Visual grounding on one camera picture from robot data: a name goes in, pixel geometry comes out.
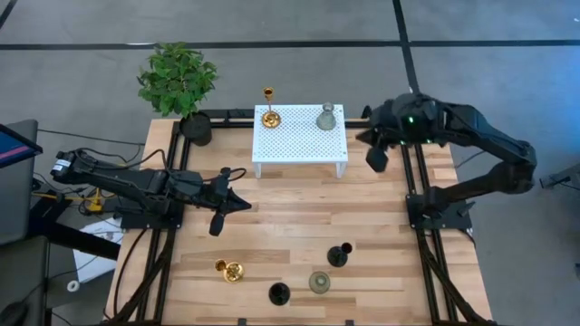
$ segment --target gold candle holder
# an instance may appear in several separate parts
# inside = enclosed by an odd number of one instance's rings
[[[276,128],[280,125],[281,119],[280,115],[274,111],[272,111],[272,97],[274,96],[274,89],[272,87],[265,87],[264,90],[264,97],[268,101],[268,112],[262,115],[262,124],[266,128]]]
[[[224,280],[228,283],[238,283],[244,278],[244,266],[240,263],[226,263],[224,260],[216,261],[216,270],[223,273]]]

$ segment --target black flower pot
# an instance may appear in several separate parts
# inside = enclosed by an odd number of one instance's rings
[[[211,122],[206,113],[192,113],[179,122],[179,131],[198,146],[206,146],[211,141]]]

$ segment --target white paper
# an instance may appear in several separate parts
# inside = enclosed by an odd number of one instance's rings
[[[120,225],[120,219],[115,220],[114,218],[109,218],[106,222],[101,221],[87,225],[80,231],[119,244],[123,238]],[[116,261],[102,257],[97,257],[94,261],[90,262],[95,257],[93,254],[82,253],[78,250],[72,250],[72,252],[74,253],[74,262],[76,263],[80,283],[87,283],[97,276],[112,271],[117,265]]]
[[[57,159],[56,160],[56,164],[58,165],[62,165],[63,167],[69,167],[71,165],[71,162],[65,160],[65,159]]]

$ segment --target electrical wire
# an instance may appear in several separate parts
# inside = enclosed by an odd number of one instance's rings
[[[102,315],[105,316],[107,321],[111,320],[111,317],[107,314],[107,308],[102,308]]]
[[[77,195],[78,195],[80,192],[82,192],[82,191],[84,191],[84,190],[86,190],[86,189],[88,188],[88,187],[79,187],[79,188],[77,188],[76,190],[74,190],[74,189],[72,189],[71,187],[66,187],[66,188],[63,188],[63,189],[59,189],[59,188],[57,188],[57,187],[53,186],[53,184],[52,184],[52,183],[48,182],[48,180],[47,180],[47,179],[46,179],[46,178],[45,178],[45,177],[44,177],[42,174],[40,174],[40,173],[38,173],[38,172],[34,172],[34,175],[35,175],[35,176],[38,176],[40,179],[42,179],[42,180],[44,181],[44,183],[45,183],[45,184],[46,184],[46,185],[47,185],[47,186],[48,186],[50,189],[52,189],[52,190],[54,190],[54,191],[56,191],[56,192],[63,193],[64,195],[66,195],[66,194],[71,194],[71,193],[75,193],[75,194],[77,194]]]
[[[51,277],[47,278],[46,280],[44,280],[44,281],[42,281],[42,282],[40,282],[40,283],[38,283],[38,284],[37,284],[37,285],[36,285],[36,286],[35,286],[35,287],[34,287],[32,290],[30,290],[30,292],[29,292],[29,293],[28,293],[28,294],[27,294],[27,295],[26,295],[26,296],[25,296],[25,297],[24,297],[24,298],[21,300],[21,302],[24,302],[24,301],[26,301],[26,299],[28,299],[28,297],[30,297],[30,295],[31,295],[32,293],[34,293],[34,291],[36,291],[36,290],[37,290],[39,287],[43,286],[43,285],[44,285],[45,283],[47,283],[48,281],[50,281],[50,280],[53,280],[53,279],[55,279],[55,278],[57,278],[57,277],[60,277],[60,276],[66,275],[66,274],[70,274],[70,273],[76,273],[76,272],[79,272],[81,269],[83,269],[84,267],[86,267],[86,266],[87,266],[87,265],[89,265],[90,263],[94,262],[94,261],[95,261],[97,258],[99,258],[99,256],[98,256],[98,255],[95,255],[95,256],[94,256],[94,257],[93,257],[93,258],[92,258],[90,261],[88,261],[87,263],[83,264],[81,267],[79,267],[79,268],[77,268],[77,269],[75,269],[75,270],[71,270],[71,271],[68,271],[68,272],[62,272],[62,273],[58,273],[58,274],[56,274],[56,275],[53,275],[53,276],[51,276]]]
[[[481,150],[481,151],[479,151],[479,152],[471,155],[470,157],[465,158],[464,160],[461,161],[461,163],[459,163],[458,165],[456,165],[454,168],[461,168],[462,165],[464,165],[465,163],[471,161],[472,159],[478,157],[479,155],[481,155],[481,154],[483,154],[485,152],[486,152],[485,150]]]
[[[124,158],[123,156],[121,156],[119,154],[103,153],[103,152],[100,152],[100,151],[95,150],[95,149],[79,148],[79,149],[76,149],[76,150],[84,150],[84,151],[92,152],[92,153],[95,153],[95,154],[98,154],[98,155],[102,155],[104,157],[109,157],[109,158],[120,158],[125,164],[128,164],[129,162],[131,162],[132,160],[134,160],[139,155],[139,153],[141,152],[141,145],[137,145],[137,146],[138,146],[137,153],[135,153],[135,155],[133,155],[130,159],[126,159],[126,158]]]
[[[57,196],[55,195],[49,195],[49,194],[43,194],[43,193],[31,193],[32,196],[35,197],[43,197],[43,198],[50,198],[50,199],[58,199]],[[72,200],[72,201],[83,201],[83,200],[96,200],[96,199],[101,199],[100,197],[65,197],[64,199],[66,200]]]
[[[121,266],[121,270],[119,271],[119,277],[117,278],[117,284],[115,285],[115,294],[113,295],[113,304],[112,304],[113,312],[115,315],[117,315],[119,313],[117,310],[117,301],[119,299],[119,288],[121,287],[121,278],[123,277],[123,273],[125,272],[125,267],[127,267],[127,262],[129,261],[131,254],[133,254],[133,250],[135,250],[137,243],[143,237],[143,235],[145,235],[145,232],[147,232],[147,229],[143,229],[139,233],[139,235],[137,235],[137,238],[135,239],[133,244],[130,246],[129,252],[127,253],[127,256],[125,257],[125,260],[123,261],[123,265]]]
[[[97,187],[94,187],[94,188],[93,188],[93,189],[92,189],[92,190],[89,192],[89,195],[88,195],[88,196],[93,196],[93,195],[96,193],[96,191],[97,191]],[[90,211],[90,210],[87,208],[87,206],[86,206],[86,203],[87,203],[88,201],[90,201],[90,200],[89,200],[89,199],[85,199],[85,200],[83,200],[83,201],[82,201],[82,202],[81,202],[81,203],[80,203],[80,204],[77,206],[77,211],[79,212],[79,214],[81,214],[81,215],[83,215],[83,216],[94,216],[94,217],[96,217],[96,218],[100,219],[102,222],[104,222],[104,223],[106,223],[106,224],[108,224],[108,225],[112,225],[112,226],[115,226],[115,227],[117,227],[117,228],[120,228],[118,225],[115,225],[115,224],[113,224],[113,223],[110,223],[110,222],[108,222],[107,220],[105,220],[104,218],[102,218],[102,217],[100,217],[100,216],[98,216],[98,215],[96,215],[96,214],[93,214],[93,213],[92,213],[92,212],[91,212],[91,211]]]
[[[125,170],[125,169],[130,169],[130,168],[133,168],[133,167],[137,167],[139,164],[148,161],[155,154],[161,153],[161,157],[163,159],[163,166],[165,167],[165,169],[168,169],[167,168],[167,160],[165,159],[165,151],[163,149],[155,149],[155,150],[153,150],[152,153],[150,153],[146,158],[142,159],[141,161],[135,162],[135,163],[132,163],[132,164],[123,166],[123,167],[103,167],[103,166],[99,166],[98,164],[91,163],[91,162],[87,161],[85,158],[83,158],[81,156],[81,154],[79,153],[80,150],[81,149],[76,149],[75,150],[75,153],[77,155],[77,158],[80,159],[82,161],[82,163],[88,165],[89,167],[96,167],[96,168],[99,168],[99,169],[106,169],[106,170]]]
[[[46,133],[52,133],[52,134],[57,134],[57,135],[78,137],[78,138],[82,138],[82,139],[100,140],[100,141],[106,141],[106,142],[116,143],[116,144],[141,145],[141,146],[145,146],[145,143],[132,142],[132,141],[124,141],[124,140],[115,140],[115,139],[102,139],[102,138],[98,138],[98,137],[84,136],[84,135],[75,134],[75,133],[71,133],[71,132],[55,131],[55,130],[48,130],[48,129],[38,129],[38,131],[46,132]]]
[[[165,156],[165,151],[163,149],[155,149],[155,150],[153,150],[153,152],[151,152],[146,158],[142,159],[141,161],[135,162],[135,163],[129,164],[127,166],[123,166],[123,167],[101,167],[101,166],[99,166],[97,164],[93,164],[93,163],[87,161],[86,159],[84,159],[80,155],[80,153],[77,152],[76,154],[77,154],[77,158],[79,158],[84,164],[86,164],[86,165],[88,165],[90,167],[94,166],[95,168],[106,169],[106,170],[125,170],[125,169],[130,169],[130,168],[133,168],[133,167],[137,167],[138,165],[140,165],[140,164],[148,161],[149,159],[151,159],[157,153],[160,153],[161,154],[161,160],[163,162],[163,167],[169,173],[169,176],[170,177],[173,177],[174,179],[177,179],[176,177],[173,176],[173,173],[171,172],[171,170],[168,167],[167,157]],[[231,178],[228,181],[236,181],[236,180],[242,178],[247,173],[247,170],[245,168],[234,168],[233,170],[230,171],[230,173],[234,173],[234,172],[238,172],[238,171],[242,171],[242,173],[238,177]],[[209,179],[204,179],[204,180],[202,180],[202,182],[213,181],[213,180],[215,180],[215,179],[217,179],[219,177],[220,176],[211,177]],[[190,182],[190,181],[184,181],[184,180],[181,180],[181,181],[182,182],[185,182],[185,183],[188,183],[188,184],[195,184],[195,185],[199,185],[200,184],[199,182]]]
[[[66,324],[67,324],[67,325],[69,325],[69,326],[73,326],[71,323],[69,323],[69,321],[67,321],[65,318],[61,317],[60,315],[58,315],[56,312],[53,312],[53,311],[51,311],[51,314],[52,314],[54,317],[56,317],[56,318],[60,319],[61,321],[64,321],[64,322],[66,322]]]

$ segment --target concrete floor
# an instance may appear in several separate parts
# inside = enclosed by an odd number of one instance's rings
[[[0,11],[7,3],[0,0]],[[580,38],[576,0],[557,5],[540,0],[403,0],[402,6],[412,41]],[[0,29],[0,43],[398,37],[392,2],[383,0],[18,0]],[[399,48],[204,53],[221,75],[204,109],[252,108],[262,102],[262,87],[271,85],[278,102],[340,102],[350,117],[357,117],[364,105],[376,106],[408,90]],[[156,115],[137,97],[134,77],[149,54],[2,51],[0,122],[34,118],[45,129],[144,141]],[[530,141],[537,153],[537,177],[580,162],[580,47],[413,48],[412,54],[422,91],[472,104],[497,128]],[[35,170],[44,175],[57,150],[136,150],[44,133],[39,143],[44,154]],[[475,151],[452,149],[457,163]],[[482,155],[461,167],[459,179],[486,173],[495,161]],[[521,196],[494,194],[477,200],[472,219],[478,258],[496,321],[576,325],[580,320],[580,281],[574,270],[580,263],[577,196],[565,187],[536,187]],[[63,221],[77,227],[89,222],[74,212]],[[72,263],[68,255],[68,261],[59,260],[61,268]],[[55,311],[74,324],[99,321],[110,282],[111,276],[104,275],[84,286],[74,303]],[[58,292],[63,285],[51,286]],[[57,297],[54,304],[63,303]],[[54,325],[63,323],[54,320]]]

